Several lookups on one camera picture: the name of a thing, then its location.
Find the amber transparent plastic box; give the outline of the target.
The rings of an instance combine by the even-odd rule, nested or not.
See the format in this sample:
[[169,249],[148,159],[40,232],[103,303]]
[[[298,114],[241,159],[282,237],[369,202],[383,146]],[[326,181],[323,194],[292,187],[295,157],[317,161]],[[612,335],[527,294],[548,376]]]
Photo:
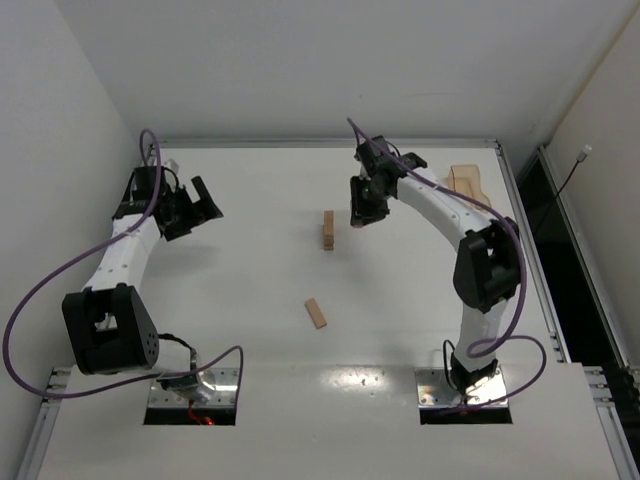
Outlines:
[[491,207],[491,201],[482,189],[480,168],[476,164],[451,166],[447,186],[465,197]]

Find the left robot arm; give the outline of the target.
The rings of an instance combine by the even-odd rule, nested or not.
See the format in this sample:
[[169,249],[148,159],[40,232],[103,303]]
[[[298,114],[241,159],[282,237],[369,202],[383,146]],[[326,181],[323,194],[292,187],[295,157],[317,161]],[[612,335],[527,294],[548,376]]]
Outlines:
[[198,194],[192,200],[168,167],[162,169],[157,203],[145,216],[155,178],[153,167],[134,169],[112,216],[112,243],[82,290],[62,302],[76,364],[86,375],[149,371],[156,366],[160,334],[139,293],[149,257],[160,240],[176,240],[223,216],[201,177],[192,178]]

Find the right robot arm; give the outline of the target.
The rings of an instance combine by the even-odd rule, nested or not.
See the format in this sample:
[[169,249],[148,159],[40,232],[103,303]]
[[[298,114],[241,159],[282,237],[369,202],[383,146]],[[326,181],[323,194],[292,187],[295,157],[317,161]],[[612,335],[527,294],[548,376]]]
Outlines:
[[424,159],[413,152],[393,154],[382,136],[360,142],[355,159],[360,173],[350,179],[352,227],[385,219],[388,202],[395,199],[422,215],[456,253],[453,286],[463,314],[448,374],[450,386],[464,394],[497,368],[495,353],[479,352],[497,338],[507,303],[521,284],[521,262],[511,236],[517,226],[509,218],[488,219],[447,194]]

